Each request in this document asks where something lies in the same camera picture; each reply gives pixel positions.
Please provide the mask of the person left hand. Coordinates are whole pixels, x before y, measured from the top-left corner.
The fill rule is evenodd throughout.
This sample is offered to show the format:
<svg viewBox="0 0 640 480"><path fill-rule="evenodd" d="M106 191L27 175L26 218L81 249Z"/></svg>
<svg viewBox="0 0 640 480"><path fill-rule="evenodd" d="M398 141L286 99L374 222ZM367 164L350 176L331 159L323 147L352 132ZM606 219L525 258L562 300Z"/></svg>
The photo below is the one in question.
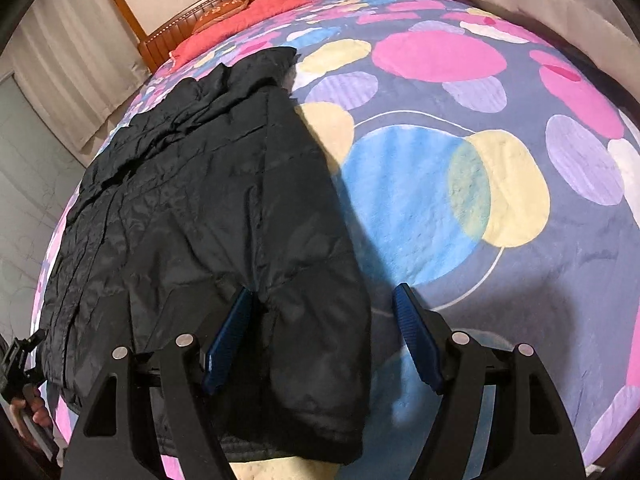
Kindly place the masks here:
<svg viewBox="0 0 640 480"><path fill-rule="evenodd" d="M26 385L23 389L24 398L14 398L10 404L12 425L23 442L33 450L39 451L40 446L34 435L26 425L23 416L32 414L32 422L42 428L51 428L52 419L43 401L40 391L33 385Z"/></svg>

